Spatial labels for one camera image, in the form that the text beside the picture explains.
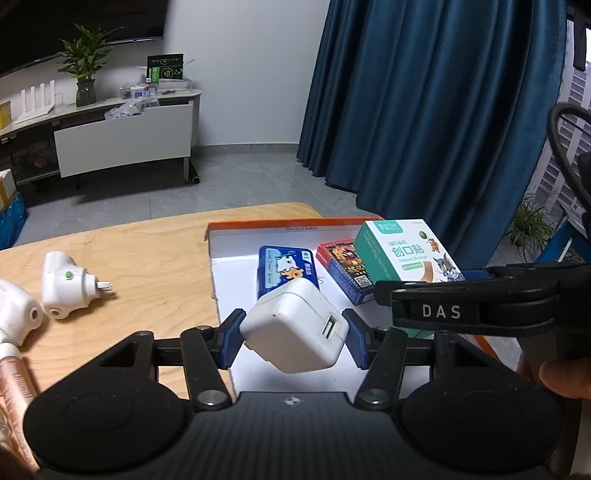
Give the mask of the person's right hand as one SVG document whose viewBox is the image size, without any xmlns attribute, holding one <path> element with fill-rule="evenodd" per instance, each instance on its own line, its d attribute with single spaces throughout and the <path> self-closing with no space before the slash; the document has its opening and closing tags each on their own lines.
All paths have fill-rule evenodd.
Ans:
<svg viewBox="0 0 591 480">
<path fill-rule="evenodd" d="M 591 399 L 589 360 L 544 362 L 538 375 L 542 383 L 558 395 L 571 399 Z"/>
</svg>

